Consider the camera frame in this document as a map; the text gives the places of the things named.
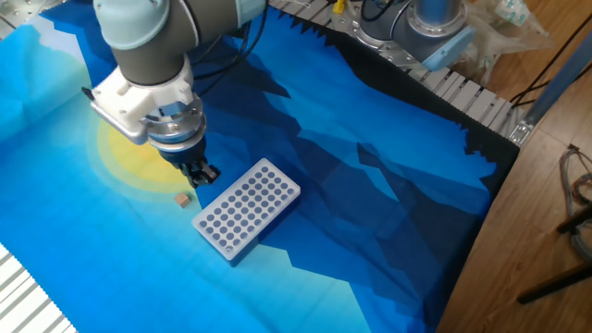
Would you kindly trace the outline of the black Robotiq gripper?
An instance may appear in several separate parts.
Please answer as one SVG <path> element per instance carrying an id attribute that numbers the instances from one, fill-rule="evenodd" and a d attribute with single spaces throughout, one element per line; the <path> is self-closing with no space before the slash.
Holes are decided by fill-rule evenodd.
<path id="1" fill-rule="evenodd" d="M 177 153 L 163 151 L 159 153 L 170 164 L 179 165 L 179 170 L 190 185 L 197 188 L 202 184 L 202 181 L 216 181 L 220 176 L 220 171 L 215 166 L 207 164 L 205 148 L 206 138 L 203 138 L 189 149 Z"/>

